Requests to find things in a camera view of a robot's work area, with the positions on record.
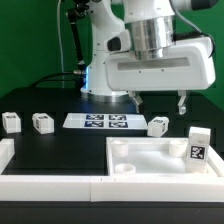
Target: white cube with black marker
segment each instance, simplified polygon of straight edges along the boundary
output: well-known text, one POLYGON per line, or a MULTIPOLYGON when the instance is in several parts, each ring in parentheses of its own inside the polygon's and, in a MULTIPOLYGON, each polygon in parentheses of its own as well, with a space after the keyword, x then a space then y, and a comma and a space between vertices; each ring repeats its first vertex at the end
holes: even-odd
POLYGON ((34 128, 40 134, 49 134, 54 132, 54 120, 46 113, 35 113, 32 117, 34 128))
POLYGON ((187 149, 186 171, 206 173, 211 129, 191 127, 187 149))
POLYGON ((2 123, 7 134, 21 132, 21 119, 15 112, 3 113, 2 123))
POLYGON ((155 117, 148 123, 148 136, 161 137, 168 130, 169 119, 167 117, 155 117))

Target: metal cylinder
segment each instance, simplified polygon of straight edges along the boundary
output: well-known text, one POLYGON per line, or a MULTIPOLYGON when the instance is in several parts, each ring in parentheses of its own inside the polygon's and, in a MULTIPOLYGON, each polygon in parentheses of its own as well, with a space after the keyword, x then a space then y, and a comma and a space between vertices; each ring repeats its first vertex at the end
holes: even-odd
POLYGON ((173 44, 172 17, 159 17, 127 24, 137 60, 163 57, 163 48, 173 44))

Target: white tray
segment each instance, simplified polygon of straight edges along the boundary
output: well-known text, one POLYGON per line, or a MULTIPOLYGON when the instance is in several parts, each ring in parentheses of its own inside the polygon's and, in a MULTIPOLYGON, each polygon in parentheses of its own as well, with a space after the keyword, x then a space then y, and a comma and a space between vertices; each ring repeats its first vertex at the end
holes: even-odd
MULTIPOLYGON (((199 175, 186 171, 186 158, 176 158, 169 155, 169 144, 174 138, 107 138, 107 162, 110 176, 121 175, 115 172, 119 164, 130 164, 136 169, 131 175, 199 175), (125 140, 128 145, 128 155, 119 158, 113 155, 115 141, 125 140)), ((201 175, 224 176, 224 163, 220 166, 221 158, 209 147, 208 169, 201 175)))

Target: cable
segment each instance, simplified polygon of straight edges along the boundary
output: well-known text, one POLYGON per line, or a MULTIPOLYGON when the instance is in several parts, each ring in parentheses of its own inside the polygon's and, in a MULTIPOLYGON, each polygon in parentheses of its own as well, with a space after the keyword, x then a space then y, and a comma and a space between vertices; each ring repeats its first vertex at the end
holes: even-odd
POLYGON ((63 72, 63 73, 57 73, 57 74, 52 74, 52 75, 48 75, 48 76, 45 76, 39 80, 37 80, 36 82, 32 83, 29 87, 36 87, 39 83, 43 82, 43 81, 47 81, 48 79, 50 78, 54 78, 54 77, 59 77, 59 76, 62 76, 63 79, 65 76, 67 75, 74 75, 73 72, 63 72))
POLYGON ((184 23, 188 24, 193 30, 195 30, 197 33, 202 34, 201 29, 196 26, 194 23, 192 23, 190 20, 188 20, 187 18, 185 18, 183 15, 180 14, 180 12, 177 10, 177 8, 175 7, 173 0, 169 0, 170 1, 170 6, 172 8, 172 10, 174 11, 174 13, 176 14, 176 16, 183 21, 184 23))
MULTIPOLYGON (((60 58, 61 58, 61 72, 65 71, 64 68, 64 51, 62 45, 62 38, 61 38, 61 2, 62 0, 58 0, 57 6, 57 28, 58 28, 58 41, 59 41, 59 49, 60 49, 60 58)), ((65 83, 63 82, 64 76, 62 77, 62 88, 65 87, 65 83)))
POLYGON ((215 49, 216 49, 216 46, 215 46, 215 40, 213 39, 213 37, 210 35, 210 34, 207 34, 207 33, 204 33, 202 32, 202 30, 196 26, 194 23, 192 23, 190 20, 188 20, 187 18, 185 18, 183 15, 181 15, 181 13, 178 11, 178 9, 175 7, 174 3, 173 3, 173 0, 169 0, 170 2, 170 6, 172 8, 172 10, 174 11, 174 13, 176 14, 176 16, 184 23, 186 23, 187 25, 189 25, 196 33, 200 34, 200 35, 204 35, 206 37, 209 37, 211 42, 212 42, 212 51, 211 51, 211 54, 209 56, 212 57, 212 55, 215 53, 215 49))

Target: white block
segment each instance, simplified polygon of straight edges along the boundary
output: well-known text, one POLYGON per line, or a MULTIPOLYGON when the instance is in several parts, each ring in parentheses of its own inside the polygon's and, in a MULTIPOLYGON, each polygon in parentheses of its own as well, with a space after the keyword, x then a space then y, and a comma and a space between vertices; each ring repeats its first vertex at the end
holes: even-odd
POLYGON ((155 117, 148 123, 148 136, 161 137, 168 130, 169 119, 167 117, 155 117))
POLYGON ((187 172, 206 173, 211 130, 191 127, 187 149, 187 172))
POLYGON ((15 154, 14 139, 3 139, 0 142, 0 174, 15 154))
POLYGON ((189 141, 192 144, 209 145, 211 129, 191 127, 189 132, 189 141))
POLYGON ((16 113, 6 112, 2 114, 2 122, 5 131, 9 133, 21 132, 21 120, 16 113))
POLYGON ((54 120, 45 113, 34 114, 33 126, 41 134, 48 134, 54 132, 54 120))

